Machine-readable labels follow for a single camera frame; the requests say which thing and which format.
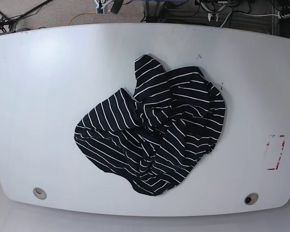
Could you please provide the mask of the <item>red tape rectangle marking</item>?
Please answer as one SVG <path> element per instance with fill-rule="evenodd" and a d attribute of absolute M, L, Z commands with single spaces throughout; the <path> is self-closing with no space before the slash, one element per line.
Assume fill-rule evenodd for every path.
<path fill-rule="evenodd" d="M 285 135 L 270 135 L 266 144 L 263 164 L 268 171 L 278 169 L 286 141 Z"/>

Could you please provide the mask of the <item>white power strip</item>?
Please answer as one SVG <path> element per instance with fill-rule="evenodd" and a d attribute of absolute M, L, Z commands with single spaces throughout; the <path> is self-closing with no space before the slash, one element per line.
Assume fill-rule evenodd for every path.
<path fill-rule="evenodd" d="M 278 15 L 277 16 L 278 16 L 279 19 L 287 19 L 287 18 L 290 18 L 290 6 L 282 8 L 278 12 Z"/>

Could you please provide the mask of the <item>navy white striped T-shirt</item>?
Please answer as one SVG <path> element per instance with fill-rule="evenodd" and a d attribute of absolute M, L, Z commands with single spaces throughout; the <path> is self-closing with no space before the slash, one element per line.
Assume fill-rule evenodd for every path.
<path fill-rule="evenodd" d="M 180 185 L 221 135 L 225 101 L 200 68 L 165 71 L 149 55 L 134 63 L 133 94 L 119 89 L 77 124 L 74 140 L 99 169 L 144 195 Z"/>

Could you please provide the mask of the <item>black tripod stand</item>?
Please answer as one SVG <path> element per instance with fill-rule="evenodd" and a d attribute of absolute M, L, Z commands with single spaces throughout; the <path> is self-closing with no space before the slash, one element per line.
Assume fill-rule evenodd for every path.
<path fill-rule="evenodd" d="M 40 3 L 39 5 L 33 7 L 32 9 L 28 10 L 27 12 L 9 17 L 4 14 L 0 10 L 0 31 L 3 34 L 15 33 L 17 24 L 28 17 L 36 15 L 43 7 L 51 3 L 52 0 L 45 0 L 44 2 Z"/>

